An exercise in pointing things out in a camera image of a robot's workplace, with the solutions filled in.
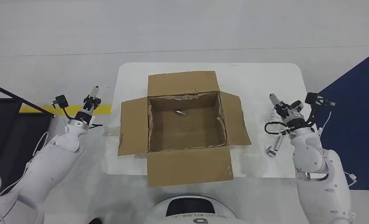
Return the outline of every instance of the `blue mat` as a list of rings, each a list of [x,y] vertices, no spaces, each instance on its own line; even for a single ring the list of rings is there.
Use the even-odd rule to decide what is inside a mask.
[[[319,94],[336,102],[321,137],[323,147],[335,150],[344,170],[357,176],[357,183],[350,189],[369,190],[369,58]],[[323,126],[327,116],[328,113],[321,114],[318,127]]]

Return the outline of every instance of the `open cardboard box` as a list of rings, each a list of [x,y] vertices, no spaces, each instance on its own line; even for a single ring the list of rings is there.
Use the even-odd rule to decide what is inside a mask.
[[[232,180],[229,145],[250,144],[215,72],[152,75],[148,97],[122,102],[118,155],[146,154],[149,187]]]

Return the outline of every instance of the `white tabletop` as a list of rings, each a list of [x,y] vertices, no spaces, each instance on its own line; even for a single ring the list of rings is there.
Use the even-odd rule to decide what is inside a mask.
[[[121,102],[147,95],[148,75],[196,70],[213,70],[220,90],[240,97],[245,125],[252,145],[231,146],[235,177],[294,178],[293,146],[285,138],[276,158],[267,156],[266,149],[277,136],[264,132],[272,104],[269,94],[292,103],[304,101],[305,84],[300,69],[294,64],[208,64],[208,63],[128,63],[120,67],[116,80],[109,127],[120,126]],[[311,109],[305,104],[302,114]],[[107,174],[147,175],[146,158],[137,155],[118,156],[119,137],[106,139],[105,159],[101,167]]]

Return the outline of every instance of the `yellow stripe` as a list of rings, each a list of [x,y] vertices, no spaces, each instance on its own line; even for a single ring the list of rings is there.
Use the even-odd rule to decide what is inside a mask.
[[[54,113],[55,115],[65,115],[64,111],[57,107],[57,111],[59,114],[55,111],[54,107],[52,106],[40,106],[41,108],[45,109],[46,111],[49,111],[51,113]],[[82,108],[81,105],[70,105],[69,107],[65,108],[68,115],[76,115],[77,112]],[[111,111],[111,104],[101,104],[94,112],[93,115],[109,115]],[[22,106],[20,109],[21,113],[39,113],[39,110],[36,110],[29,106]]]

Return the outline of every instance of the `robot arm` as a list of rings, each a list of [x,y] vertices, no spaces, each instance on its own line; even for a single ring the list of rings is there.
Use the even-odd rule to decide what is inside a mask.
[[[355,213],[351,211],[350,191],[340,157],[335,151],[322,148],[320,138],[312,128],[314,115],[305,121],[300,114],[303,108],[300,101],[288,105],[280,102],[274,94],[270,95],[270,100],[295,147],[293,163],[298,194],[309,223],[352,223]],[[334,105],[324,99],[320,105],[324,103]],[[314,179],[310,177],[312,173],[324,177]]]
[[[0,197],[0,223],[43,223],[42,205],[50,191],[69,173],[83,153],[79,137],[87,133],[100,104],[98,86],[85,99],[83,108],[65,126],[64,135],[56,135],[26,165],[18,184]]]

